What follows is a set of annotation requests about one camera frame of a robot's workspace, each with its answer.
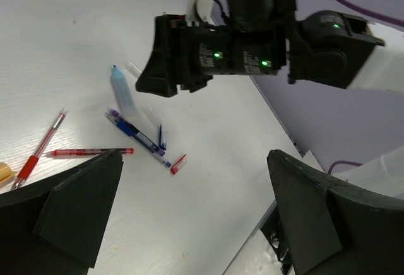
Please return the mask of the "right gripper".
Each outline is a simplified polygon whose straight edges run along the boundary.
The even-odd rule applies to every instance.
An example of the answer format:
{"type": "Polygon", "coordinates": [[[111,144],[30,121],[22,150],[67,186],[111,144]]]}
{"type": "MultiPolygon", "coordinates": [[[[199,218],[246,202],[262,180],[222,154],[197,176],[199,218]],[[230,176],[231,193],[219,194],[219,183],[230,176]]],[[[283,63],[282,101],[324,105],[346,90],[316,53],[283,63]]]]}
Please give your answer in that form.
{"type": "Polygon", "coordinates": [[[221,25],[187,23],[181,15],[155,17],[154,43],[135,88],[160,97],[195,92],[214,75],[276,75],[286,65],[286,38],[276,26],[240,32],[221,25]]]}

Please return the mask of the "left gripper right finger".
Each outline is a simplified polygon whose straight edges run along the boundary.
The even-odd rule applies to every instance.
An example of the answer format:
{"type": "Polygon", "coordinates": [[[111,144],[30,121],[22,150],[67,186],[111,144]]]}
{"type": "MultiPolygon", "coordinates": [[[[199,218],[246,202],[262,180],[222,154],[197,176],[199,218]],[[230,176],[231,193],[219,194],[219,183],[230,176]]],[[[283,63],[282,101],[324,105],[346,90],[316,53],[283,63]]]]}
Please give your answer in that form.
{"type": "Polygon", "coordinates": [[[276,149],[268,170],[296,274],[403,274],[403,200],[276,149]]]}

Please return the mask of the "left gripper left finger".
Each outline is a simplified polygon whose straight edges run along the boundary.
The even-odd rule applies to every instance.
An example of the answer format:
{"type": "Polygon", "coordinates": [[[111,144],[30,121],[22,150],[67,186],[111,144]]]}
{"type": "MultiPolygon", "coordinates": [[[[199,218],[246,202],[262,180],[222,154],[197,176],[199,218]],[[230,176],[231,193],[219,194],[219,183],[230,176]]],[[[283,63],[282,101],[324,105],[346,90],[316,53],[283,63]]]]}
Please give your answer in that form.
{"type": "Polygon", "coordinates": [[[87,274],[123,168],[117,150],[1,194],[1,274],[87,274]]]}

